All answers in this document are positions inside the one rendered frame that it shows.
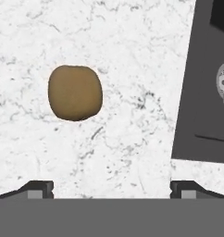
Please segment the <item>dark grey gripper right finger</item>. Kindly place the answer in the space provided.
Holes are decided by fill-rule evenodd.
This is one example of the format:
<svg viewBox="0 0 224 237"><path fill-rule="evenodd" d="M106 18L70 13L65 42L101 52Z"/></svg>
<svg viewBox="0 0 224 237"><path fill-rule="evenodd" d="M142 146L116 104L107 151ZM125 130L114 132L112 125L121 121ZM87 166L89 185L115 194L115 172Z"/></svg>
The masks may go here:
<svg viewBox="0 0 224 237"><path fill-rule="evenodd" d="M208 199L224 198L224 194L208 191L195 181L172 181L171 199Z"/></svg>

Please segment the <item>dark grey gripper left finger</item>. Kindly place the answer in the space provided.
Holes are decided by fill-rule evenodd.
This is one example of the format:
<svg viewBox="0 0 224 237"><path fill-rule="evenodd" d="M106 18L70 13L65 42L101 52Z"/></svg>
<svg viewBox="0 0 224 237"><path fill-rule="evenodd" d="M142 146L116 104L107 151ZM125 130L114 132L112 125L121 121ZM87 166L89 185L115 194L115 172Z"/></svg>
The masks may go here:
<svg viewBox="0 0 224 237"><path fill-rule="evenodd" d="M15 191L0 194L0 199L53 199L53 181L28 181Z"/></svg>

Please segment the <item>dark grey sink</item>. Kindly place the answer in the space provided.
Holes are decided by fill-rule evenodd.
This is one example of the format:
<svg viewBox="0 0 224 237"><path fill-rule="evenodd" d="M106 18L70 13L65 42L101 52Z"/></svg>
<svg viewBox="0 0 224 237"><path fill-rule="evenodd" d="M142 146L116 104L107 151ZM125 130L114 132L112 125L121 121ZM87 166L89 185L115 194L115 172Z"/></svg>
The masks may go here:
<svg viewBox="0 0 224 237"><path fill-rule="evenodd" d="M172 148L173 159L224 163L224 0L196 0Z"/></svg>

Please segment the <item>brown kiwi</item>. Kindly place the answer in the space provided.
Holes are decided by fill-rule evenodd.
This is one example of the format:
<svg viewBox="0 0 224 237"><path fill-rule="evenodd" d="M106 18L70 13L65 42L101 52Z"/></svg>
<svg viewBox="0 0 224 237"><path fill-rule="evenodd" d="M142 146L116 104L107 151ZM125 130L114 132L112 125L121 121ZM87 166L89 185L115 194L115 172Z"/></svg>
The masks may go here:
<svg viewBox="0 0 224 237"><path fill-rule="evenodd" d="M96 115L102 107L101 82L88 67L59 66L49 77L48 100L58 118L86 120Z"/></svg>

